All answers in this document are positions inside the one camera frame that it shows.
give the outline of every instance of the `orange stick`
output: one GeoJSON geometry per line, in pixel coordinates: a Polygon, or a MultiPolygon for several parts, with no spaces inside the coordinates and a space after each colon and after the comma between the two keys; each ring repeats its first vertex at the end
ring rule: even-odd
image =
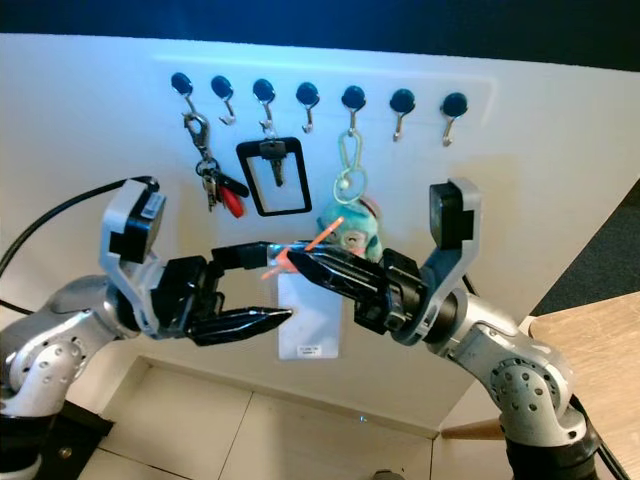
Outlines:
{"type": "MultiPolygon", "coordinates": [[[[335,222],[333,222],[331,225],[329,225],[327,228],[325,228],[320,233],[320,235],[318,235],[311,242],[309,242],[309,244],[306,247],[304,247],[304,250],[308,252],[309,250],[316,247],[325,238],[331,235],[331,233],[335,229],[337,229],[342,224],[342,222],[344,222],[344,217],[338,217],[338,219],[335,222]]],[[[275,275],[276,273],[279,273],[281,270],[289,270],[292,273],[295,273],[297,271],[296,267],[294,267],[291,261],[287,258],[287,253],[289,252],[289,250],[291,250],[291,248],[287,247],[278,254],[278,256],[276,257],[276,262],[278,262],[278,265],[272,268],[271,270],[269,270],[268,272],[263,273],[262,276],[260,277],[260,280],[266,280],[267,278],[275,275]]]]}

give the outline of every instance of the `white card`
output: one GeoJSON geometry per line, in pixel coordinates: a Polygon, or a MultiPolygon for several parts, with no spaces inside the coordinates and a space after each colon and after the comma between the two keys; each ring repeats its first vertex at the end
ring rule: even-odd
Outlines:
{"type": "Polygon", "coordinates": [[[278,328],[281,360],[338,358],[344,299],[302,275],[278,275],[278,306],[293,316],[278,328]]]}

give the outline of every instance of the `plush toy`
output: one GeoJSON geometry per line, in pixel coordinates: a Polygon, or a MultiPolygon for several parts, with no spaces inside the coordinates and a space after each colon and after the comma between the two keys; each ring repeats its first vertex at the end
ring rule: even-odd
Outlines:
{"type": "Polygon", "coordinates": [[[329,235],[327,241],[372,262],[380,260],[382,245],[378,239],[378,220],[373,208],[362,200],[346,205],[332,203],[318,218],[320,231],[339,217],[344,217],[344,222],[329,235]]]}

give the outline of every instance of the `carabiner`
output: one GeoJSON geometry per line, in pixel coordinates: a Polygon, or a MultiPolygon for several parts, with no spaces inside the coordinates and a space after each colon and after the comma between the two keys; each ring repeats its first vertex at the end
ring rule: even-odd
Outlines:
{"type": "Polygon", "coordinates": [[[355,169],[360,167],[360,159],[362,157],[362,137],[357,130],[350,132],[349,130],[343,132],[338,137],[338,148],[340,149],[340,160],[342,161],[342,165],[345,169],[355,169]],[[349,155],[347,154],[347,138],[353,138],[356,143],[356,149],[353,152],[352,160],[349,160],[349,155]]]}
{"type": "Polygon", "coordinates": [[[198,112],[189,112],[184,114],[184,128],[189,131],[191,140],[196,146],[203,159],[211,157],[209,149],[210,127],[209,120],[198,112]]]}
{"type": "Polygon", "coordinates": [[[338,137],[338,148],[340,149],[340,160],[342,161],[344,169],[336,177],[336,180],[333,183],[333,197],[337,202],[346,205],[358,200],[362,195],[364,195],[364,192],[367,189],[367,171],[362,167],[362,165],[360,165],[362,157],[362,137],[360,136],[360,133],[358,133],[357,130],[354,130],[353,132],[350,130],[343,132],[338,137]],[[349,137],[353,138],[356,143],[355,151],[353,152],[353,157],[351,159],[347,153],[346,140],[349,137]],[[353,187],[351,175],[354,173],[359,174],[362,177],[360,188],[356,192],[352,192],[352,195],[345,196],[347,190],[353,187]]]}

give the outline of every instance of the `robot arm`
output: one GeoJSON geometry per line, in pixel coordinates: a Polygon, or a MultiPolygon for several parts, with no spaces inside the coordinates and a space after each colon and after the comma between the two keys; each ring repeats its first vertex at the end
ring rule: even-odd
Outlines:
{"type": "Polygon", "coordinates": [[[246,261],[223,256],[162,261],[151,250],[165,196],[157,184],[127,181],[103,219],[100,264],[56,292],[37,312],[0,336],[2,390],[0,479],[33,478],[39,451],[71,383],[98,350],[140,332],[155,339],[190,338],[197,345],[243,340],[280,325],[291,310],[249,307],[223,311],[217,290],[225,270],[267,264],[267,244],[246,261]]]}
{"type": "Polygon", "coordinates": [[[570,404],[573,372],[552,347],[521,333],[507,314],[456,285],[478,252],[480,194],[464,179],[430,190],[436,241],[425,264],[387,249],[379,265],[316,248],[288,254],[311,282],[352,298],[356,323],[426,343],[482,383],[501,411],[515,478],[596,478],[599,439],[570,404]]]}
{"type": "MultiPolygon", "coordinates": [[[[477,296],[455,288],[478,250],[480,195],[461,179],[431,187],[437,248],[425,264],[387,249],[373,264],[335,246],[289,246],[313,283],[356,301],[355,321],[403,345],[428,349],[474,375],[500,408],[515,478],[595,478],[598,439],[569,403],[572,372],[551,347],[477,296]]],[[[197,345],[242,340],[277,327],[290,310],[223,311],[224,271],[266,266],[282,246],[264,242],[213,250],[213,260],[163,262],[151,250],[165,197],[128,181],[103,219],[100,264],[107,276],[76,280],[0,338],[2,472],[32,478],[38,451],[73,380],[108,342],[139,332],[197,345]]]]}

